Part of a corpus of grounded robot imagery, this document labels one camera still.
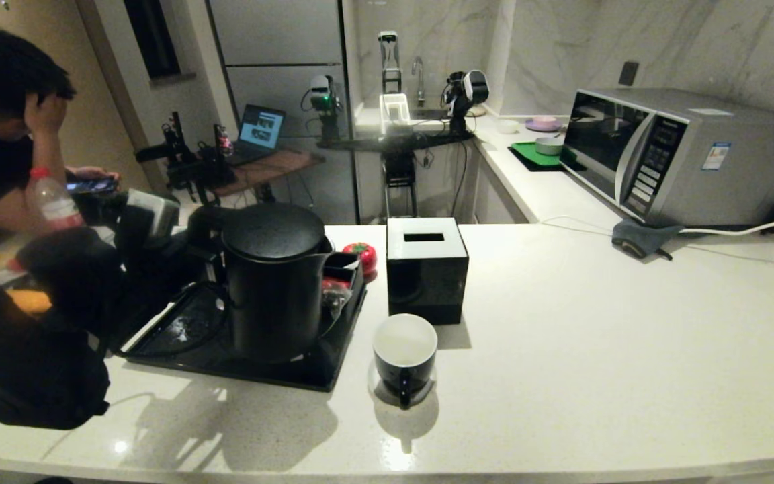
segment refrigerator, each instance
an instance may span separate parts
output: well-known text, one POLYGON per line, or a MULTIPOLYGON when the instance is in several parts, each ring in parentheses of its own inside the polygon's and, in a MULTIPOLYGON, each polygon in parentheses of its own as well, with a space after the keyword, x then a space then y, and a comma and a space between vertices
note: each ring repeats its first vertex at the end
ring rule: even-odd
POLYGON ((331 76, 343 105, 338 119, 348 138, 352 110, 340 0, 209 0, 209 12, 236 118, 246 104, 283 110, 277 148, 311 151, 324 163, 271 182, 278 202, 306 206, 328 224, 359 223, 353 153, 316 146, 318 114, 310 107, 310 80, 331 76))

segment man's hand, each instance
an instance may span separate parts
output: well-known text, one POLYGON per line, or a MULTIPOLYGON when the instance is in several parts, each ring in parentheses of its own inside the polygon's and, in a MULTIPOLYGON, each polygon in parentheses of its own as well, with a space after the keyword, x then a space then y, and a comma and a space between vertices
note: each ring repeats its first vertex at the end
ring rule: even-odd
POLYGON ((67 114, 67 101, 55 94, 47 95, 38 104, 38 94, 26 95, 24 122, 32 134, 58 134, 67 114))
POLYGON ((78 168, 67 167, 74 177, 81 180, 97 180, 99 178, 113 178, 117 182, 121 180, 121 175, 115 171, 107 171, 99 166, 80 166, 78 168))

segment plastic water bottle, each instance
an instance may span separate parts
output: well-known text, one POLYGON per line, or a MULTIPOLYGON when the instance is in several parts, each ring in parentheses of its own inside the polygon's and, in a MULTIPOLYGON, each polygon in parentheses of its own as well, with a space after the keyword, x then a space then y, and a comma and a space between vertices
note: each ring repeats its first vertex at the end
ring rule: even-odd
POLYGON ((77 203, 65 187, 50 177, 49 168, 33 168, 30 177, 34 184, 34 202, 53 230, 85 225, 77 203))

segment white countertop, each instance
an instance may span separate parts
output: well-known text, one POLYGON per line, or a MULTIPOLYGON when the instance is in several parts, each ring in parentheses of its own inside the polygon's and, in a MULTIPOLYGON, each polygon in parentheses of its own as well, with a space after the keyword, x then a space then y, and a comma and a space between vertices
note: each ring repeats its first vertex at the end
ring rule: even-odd
MULTIPOLYGON (((516 161, 519 172, 503 135, 482 123, 478 134, 492 168, 531 175, 507 189, 536 218, 618 220, 565 175, 516 161), (546 199, 553 187, 568 196, 546 199)), ((774 469, 774 243, 698 239, 672 263, 642 263, 605 231, 561 221, 571 229, 461 227, 464 321, 437 328, 436 389, 405 413, 368 390, 372 333, 387 316, 384 227, 328 227, 335 245, 363 240, 382 256, 332 393, 111 358, 107 415, 71 432, 0 425, 0 469, 164 483, 616 482, 774 469)))

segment microwave oven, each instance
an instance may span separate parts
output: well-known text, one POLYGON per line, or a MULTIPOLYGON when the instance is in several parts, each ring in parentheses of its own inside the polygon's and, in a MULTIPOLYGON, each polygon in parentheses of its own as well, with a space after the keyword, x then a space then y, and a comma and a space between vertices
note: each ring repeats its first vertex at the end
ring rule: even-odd
POLYGON ((580 89, 560 163, 649 226, 753 226, 774 208, 774 113, 678 89, 580 89))

